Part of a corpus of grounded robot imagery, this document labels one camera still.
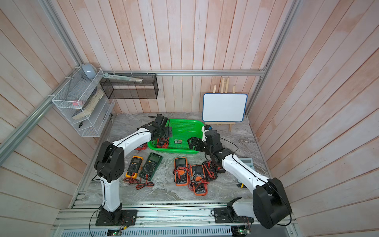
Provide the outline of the red Delixi multimeter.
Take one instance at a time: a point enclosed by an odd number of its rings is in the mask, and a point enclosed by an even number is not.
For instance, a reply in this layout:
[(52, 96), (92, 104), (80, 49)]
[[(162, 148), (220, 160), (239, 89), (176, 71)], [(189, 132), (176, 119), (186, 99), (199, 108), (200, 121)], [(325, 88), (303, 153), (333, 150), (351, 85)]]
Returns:
[(169, 140), (167, 138), (158, 138), (157, 139), (157, 148), (167, 149), (169, 146)]

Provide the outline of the dark red DT9205A multimeter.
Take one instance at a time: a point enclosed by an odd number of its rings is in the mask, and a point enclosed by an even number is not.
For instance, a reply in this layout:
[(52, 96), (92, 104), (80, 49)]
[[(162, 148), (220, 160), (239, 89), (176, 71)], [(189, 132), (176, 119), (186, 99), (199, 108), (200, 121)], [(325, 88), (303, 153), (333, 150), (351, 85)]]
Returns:
[(142, 150), (146, 150), (147, 147), (148, 147), (147, 143), (144, 143), (144, 144), (138, 146), (135, 150), (138, 151), (138, 152), (140, 152)]

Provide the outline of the orange multimeter front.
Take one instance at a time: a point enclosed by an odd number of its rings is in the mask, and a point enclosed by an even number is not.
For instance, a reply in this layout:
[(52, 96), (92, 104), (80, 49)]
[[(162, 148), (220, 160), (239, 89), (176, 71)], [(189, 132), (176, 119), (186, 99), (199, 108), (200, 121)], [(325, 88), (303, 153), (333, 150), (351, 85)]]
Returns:
[(190, 167), (191, 180), (189, 188), (196, 196), (205, 196), (208, 193), (208, 181), (205, 176), (203, 165), (193, 165)]

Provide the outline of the orange Victor multimeter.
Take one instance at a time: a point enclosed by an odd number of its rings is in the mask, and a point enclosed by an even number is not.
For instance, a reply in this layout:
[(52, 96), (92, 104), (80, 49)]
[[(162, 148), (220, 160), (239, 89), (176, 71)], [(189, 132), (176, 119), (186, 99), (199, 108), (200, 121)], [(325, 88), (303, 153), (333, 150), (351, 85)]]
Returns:
[(175, 168), (173, 170), (174, 182), (176, 186), (186, 186), (190, 182), (190, 170), (187, 158), (181, 157), (175, 159)]

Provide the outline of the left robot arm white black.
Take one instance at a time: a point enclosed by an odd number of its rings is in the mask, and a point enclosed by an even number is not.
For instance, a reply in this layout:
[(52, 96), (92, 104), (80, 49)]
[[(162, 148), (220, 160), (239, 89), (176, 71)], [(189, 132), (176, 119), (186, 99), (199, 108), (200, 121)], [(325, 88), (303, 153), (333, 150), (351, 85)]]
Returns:
[(103, 184), (103, 200), (100, 214), (111, 222), (121, 220), (121, 201), (119, 199), (119, 179), (124, 173), (124, 158), (139, 146), (158, 138), (171, 138), (170, 120), (162, 114), (155, 120), (142, 125), (131, 135), (115, 142), (102, 143), (94, 169)]

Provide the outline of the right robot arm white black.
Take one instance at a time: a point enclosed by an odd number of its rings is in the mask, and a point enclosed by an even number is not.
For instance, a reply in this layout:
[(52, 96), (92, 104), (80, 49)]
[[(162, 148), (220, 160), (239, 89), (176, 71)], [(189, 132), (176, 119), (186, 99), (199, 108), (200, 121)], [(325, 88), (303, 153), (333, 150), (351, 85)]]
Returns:
[(266, 229), (278, 225), (287, 216), (292, 216), (292, 208), (282, 182), (277, 178), (268, 178), (249, 168), (235, 151), (221, 143), (216, 130), (206, 130), (203, 138), (188, 139), (191, 150), (209, 155), (212, 163), (222, 172), (229, 172), (252, 193), (252, 199), (236, 197), (223, 208), (223, 214), (214, 210), (218, 217), (225, 216), (226, 221), (238, 222), (240, 218), (256, 218)]

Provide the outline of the green plastic basket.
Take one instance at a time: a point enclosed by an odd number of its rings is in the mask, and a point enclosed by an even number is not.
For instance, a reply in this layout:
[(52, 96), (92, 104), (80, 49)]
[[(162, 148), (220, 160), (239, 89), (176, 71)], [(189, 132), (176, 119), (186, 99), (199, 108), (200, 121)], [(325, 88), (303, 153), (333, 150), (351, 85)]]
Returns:
[[(198, 151), (190, 150), (187, 140), (192, 137), (202, 139), (202, 127), (204, 124), (198, 120), (190, 119), (170, 119), (173, 136), (169, 138), (169, 146), (167, 149), (157, 148), (156, 141), (147, 143), (151, 150), (162, 153), (174, 154), (197, 154)], [(176, 139), (182, 140), (182, 144), (175, 144)]]

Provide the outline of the green DT9205A multimeter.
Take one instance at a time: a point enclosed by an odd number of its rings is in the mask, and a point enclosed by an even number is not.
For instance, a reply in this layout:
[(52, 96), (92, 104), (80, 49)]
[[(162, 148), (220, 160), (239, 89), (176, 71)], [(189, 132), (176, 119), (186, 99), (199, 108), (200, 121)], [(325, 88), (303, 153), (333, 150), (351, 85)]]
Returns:
[(158, 166), (160, 165), (162, 161), (163, 156), (158, 155), (156, 153), (150, 153), (148, 156), (140, 174), (139, 177), (145, 180), (151, 181)]

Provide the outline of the yellow multimeter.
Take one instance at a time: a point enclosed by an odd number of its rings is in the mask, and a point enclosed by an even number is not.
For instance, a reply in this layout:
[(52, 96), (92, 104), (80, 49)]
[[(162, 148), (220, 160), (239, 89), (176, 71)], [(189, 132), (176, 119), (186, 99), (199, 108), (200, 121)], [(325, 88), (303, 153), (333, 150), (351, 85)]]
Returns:
[(138, 176), (139, 169), (142, 165), (143, 158), (139, 156), (134, 156), (131, 159), (131, 162), (129, 164), (129, 167), (127, 169), (127, 172), (125, 174), (126, 178), (133, 178), (136, 179)]

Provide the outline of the grey desk calculator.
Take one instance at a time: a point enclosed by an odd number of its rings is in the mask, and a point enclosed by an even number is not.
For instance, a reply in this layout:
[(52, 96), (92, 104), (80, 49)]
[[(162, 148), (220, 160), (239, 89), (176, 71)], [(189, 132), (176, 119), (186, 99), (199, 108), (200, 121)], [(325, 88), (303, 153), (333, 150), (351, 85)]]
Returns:
[(240, 158), (240, 161), (245, 163), (247, 166), (249, 166), (250, 169), (255, 170), (254, 162), (252, 158)]

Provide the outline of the grey computer mouse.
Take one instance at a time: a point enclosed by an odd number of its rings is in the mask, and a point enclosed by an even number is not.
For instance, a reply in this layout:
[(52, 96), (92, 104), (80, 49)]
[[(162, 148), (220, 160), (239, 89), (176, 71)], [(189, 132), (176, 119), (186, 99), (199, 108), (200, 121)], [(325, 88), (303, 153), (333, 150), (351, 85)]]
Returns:
[(90, 63), (81, 65), (81, 68), (89, 80), (93, 80), (97, 75), (97, 69)]

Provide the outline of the small whiteboard blue frame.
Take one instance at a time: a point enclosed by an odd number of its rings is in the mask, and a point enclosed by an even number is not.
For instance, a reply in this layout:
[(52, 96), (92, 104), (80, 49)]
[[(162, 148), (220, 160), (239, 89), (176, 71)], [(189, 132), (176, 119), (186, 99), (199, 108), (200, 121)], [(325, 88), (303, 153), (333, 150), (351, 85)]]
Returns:
[(203, 96), (202, 120), (205, 122), (242, 122), (247, 94), (206, 93)]

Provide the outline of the black mesh wall basket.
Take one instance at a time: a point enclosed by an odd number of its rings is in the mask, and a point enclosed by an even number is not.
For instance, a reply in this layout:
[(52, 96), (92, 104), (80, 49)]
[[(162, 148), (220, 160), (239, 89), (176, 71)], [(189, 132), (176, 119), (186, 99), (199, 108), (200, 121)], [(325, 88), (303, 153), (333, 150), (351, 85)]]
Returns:
[(105, 73), (100, 85), (109, 99), (157, 99), (159, 93), (153, 73)]

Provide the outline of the aluminium wall rail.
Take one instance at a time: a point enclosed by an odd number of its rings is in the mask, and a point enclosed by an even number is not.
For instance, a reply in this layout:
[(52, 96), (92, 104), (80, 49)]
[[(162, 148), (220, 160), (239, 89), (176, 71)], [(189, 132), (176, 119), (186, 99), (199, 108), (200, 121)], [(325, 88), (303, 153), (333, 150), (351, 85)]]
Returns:
[(157, 76), (263, 76), (265, 70), (104, 70), (104, 73), (156, 74)]

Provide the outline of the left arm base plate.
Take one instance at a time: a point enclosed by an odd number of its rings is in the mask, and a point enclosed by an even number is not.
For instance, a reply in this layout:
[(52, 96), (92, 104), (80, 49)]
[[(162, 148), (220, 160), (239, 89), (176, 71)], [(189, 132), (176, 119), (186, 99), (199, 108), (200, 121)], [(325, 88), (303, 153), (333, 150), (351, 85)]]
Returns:
[(134, 226), (136, 223), (137, 210), (121, 210), (108, 212), (101, 209), (95, 226)]

